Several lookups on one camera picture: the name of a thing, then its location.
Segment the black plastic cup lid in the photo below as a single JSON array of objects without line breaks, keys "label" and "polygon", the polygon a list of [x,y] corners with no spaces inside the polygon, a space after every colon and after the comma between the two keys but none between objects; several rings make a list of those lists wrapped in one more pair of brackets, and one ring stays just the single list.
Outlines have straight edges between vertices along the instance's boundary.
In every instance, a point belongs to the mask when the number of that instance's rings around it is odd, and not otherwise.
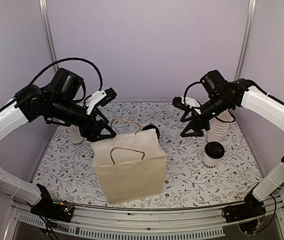
[{"label": "black plastic cup lid", "polygon": [[205,153],[212,159],[220,159],[225,154],[223,145],[216,141],[208,142],[205,146]]}]

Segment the white paper coffee cup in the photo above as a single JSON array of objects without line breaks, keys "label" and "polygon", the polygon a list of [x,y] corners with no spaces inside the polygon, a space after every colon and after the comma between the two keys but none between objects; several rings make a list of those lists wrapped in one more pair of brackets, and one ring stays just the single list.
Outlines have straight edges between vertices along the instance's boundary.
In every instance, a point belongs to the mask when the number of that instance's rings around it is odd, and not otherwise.
[{"label": "white paper coffee cup", "polygon": [[203,155],[203,165],[207,169],[213,169],[220,162],[220,158],[212,158],[207,154]]}]

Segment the cream paper bag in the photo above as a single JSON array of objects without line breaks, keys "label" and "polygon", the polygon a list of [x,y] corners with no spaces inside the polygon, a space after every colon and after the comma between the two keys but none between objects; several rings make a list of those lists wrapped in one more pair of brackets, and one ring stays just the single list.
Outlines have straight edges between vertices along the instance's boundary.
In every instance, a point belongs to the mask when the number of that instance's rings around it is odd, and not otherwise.
[{"label": "cream paper bag", "polygon": [[162,193],[167,154],[159,136],[159,129],[148,124],[134,133],[92,143],[92,167],[109,204]]}]

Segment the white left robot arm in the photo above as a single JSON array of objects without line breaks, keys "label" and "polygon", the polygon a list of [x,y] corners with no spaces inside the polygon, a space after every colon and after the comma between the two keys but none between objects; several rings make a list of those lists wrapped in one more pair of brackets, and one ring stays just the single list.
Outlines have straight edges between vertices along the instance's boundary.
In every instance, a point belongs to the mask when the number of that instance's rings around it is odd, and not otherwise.
[{"label": "white left robot arm", "polygon": [[[99,77],[99,89],[95,93],[76,99],[79,89],[86,93],[85,82],[79,75],[60,67],[53,79],[43,87],[34,82],[50,67],[66,61],[81,61],[92,66]],[[43,117],[47,124],[65,127],[76,126],[80,135],[89,142],[111,139],[116,132],[101,113],[103,107],[117,96],[113,88],[103,90],[103,79],[98,67],[91,61],[79,57],[67,57],[50,63],[31,82],[19,90],[0,108],[0,142],[18,128]],[[40,185],[27,183],[9,174],[0,167],[0,192],[25,201],[39,210],[45,217],[52,217],[56,207],[61,211],[66,203],[54,203],[48,190]]]}]

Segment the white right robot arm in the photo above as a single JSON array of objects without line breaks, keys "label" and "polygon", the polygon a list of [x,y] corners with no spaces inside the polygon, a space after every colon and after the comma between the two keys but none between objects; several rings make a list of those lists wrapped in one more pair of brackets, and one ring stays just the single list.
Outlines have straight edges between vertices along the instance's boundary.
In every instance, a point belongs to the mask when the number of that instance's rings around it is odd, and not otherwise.
[{"label": "white right robot arm", "polygon": [[[227,81],[218,70],[212,70],[198,81],[208,94],[203,104],[187,99],[187,91],[173,99],[173,105],[184,111],[182,122],[188,124],[180,134],[182,137],[201,137],[209,130],[209,121],[222,112],[244,108],[264,118],[284,133],[284,102],[264,91],[250,79]],[[284,185],[284,155],[268,175],[244,198],[240,214],[251,218],[259,211],[260,203]]]}]

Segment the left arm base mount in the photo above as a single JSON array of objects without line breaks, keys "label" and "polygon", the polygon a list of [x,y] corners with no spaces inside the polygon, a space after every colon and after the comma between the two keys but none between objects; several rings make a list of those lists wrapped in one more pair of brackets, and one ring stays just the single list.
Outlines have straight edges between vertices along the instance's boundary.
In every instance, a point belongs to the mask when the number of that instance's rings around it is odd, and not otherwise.
[{"label": "left arm base mount", "polygon": [[31,213],[45,219],[70,223],[73,217],[74,205],[63,200],[54,202],[52,199],[42,198],[37,204],[31,205]]}]

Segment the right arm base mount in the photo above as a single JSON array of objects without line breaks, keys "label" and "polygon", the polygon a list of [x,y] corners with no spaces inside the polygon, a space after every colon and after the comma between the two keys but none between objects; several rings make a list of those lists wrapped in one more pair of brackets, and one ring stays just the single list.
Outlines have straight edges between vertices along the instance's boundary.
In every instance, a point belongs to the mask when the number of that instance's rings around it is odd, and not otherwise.
[{"label": "right arm base mount", "polygon": [[266,208],[263,202],[248,201],[228,205],[222,209],[221,216],[226,223],[237,222],[239,230],[245,235],[255,234],[264,221]]}]

